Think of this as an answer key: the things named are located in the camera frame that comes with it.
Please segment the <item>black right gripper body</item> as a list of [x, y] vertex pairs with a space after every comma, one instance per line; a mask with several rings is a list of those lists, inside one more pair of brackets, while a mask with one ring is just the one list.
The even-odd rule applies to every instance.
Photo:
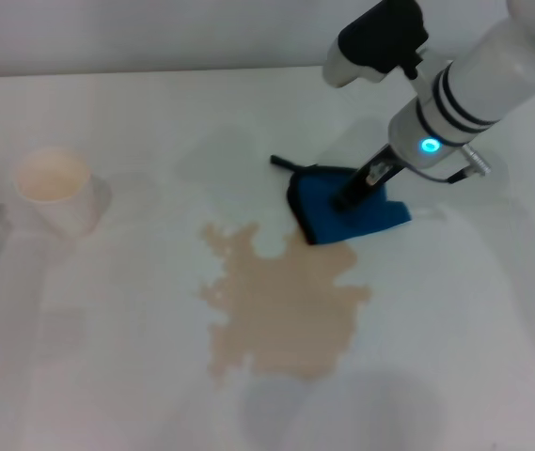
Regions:
[[384, 186], [404, 169], [404, 161], [390, 145], [381, 148], [367, 163], [357, 170], [354, 186], [360, 192], [371, 192]]

